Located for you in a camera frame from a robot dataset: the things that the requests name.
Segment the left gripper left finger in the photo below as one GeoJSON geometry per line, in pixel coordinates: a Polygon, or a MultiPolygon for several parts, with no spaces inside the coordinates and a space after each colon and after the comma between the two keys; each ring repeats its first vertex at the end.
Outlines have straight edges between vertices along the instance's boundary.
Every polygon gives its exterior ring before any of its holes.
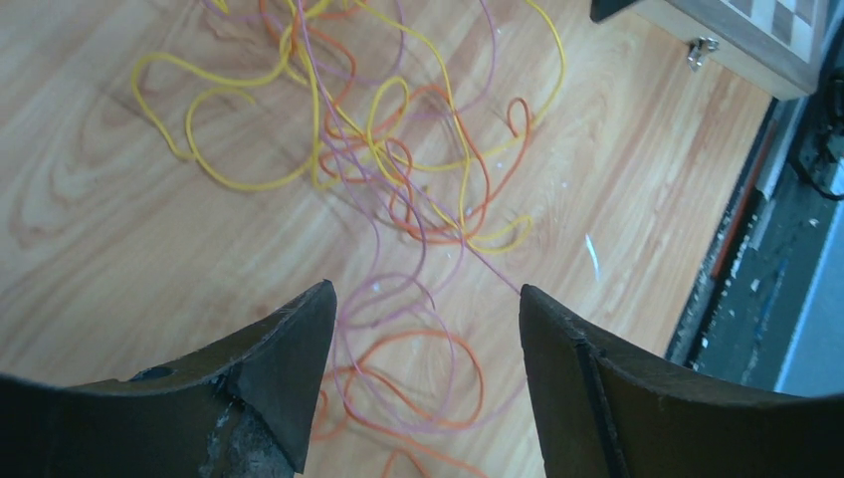
{"type": "Polygon", "coordinates": [[[128,380],[1,377],[5,477],[292,477],[306,466],[336,294],[321,281],[128,380]]]}

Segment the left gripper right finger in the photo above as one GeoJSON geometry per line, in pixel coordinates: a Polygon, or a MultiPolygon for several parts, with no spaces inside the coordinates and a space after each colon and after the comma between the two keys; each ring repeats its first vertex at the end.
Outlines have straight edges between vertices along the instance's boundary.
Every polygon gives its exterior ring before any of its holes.
{"type": "Polygon", "coordinates": [[[520,293],[529,397],[549,477],[839,477],[843,398],[752,388],[669,362],[520,293]]]}

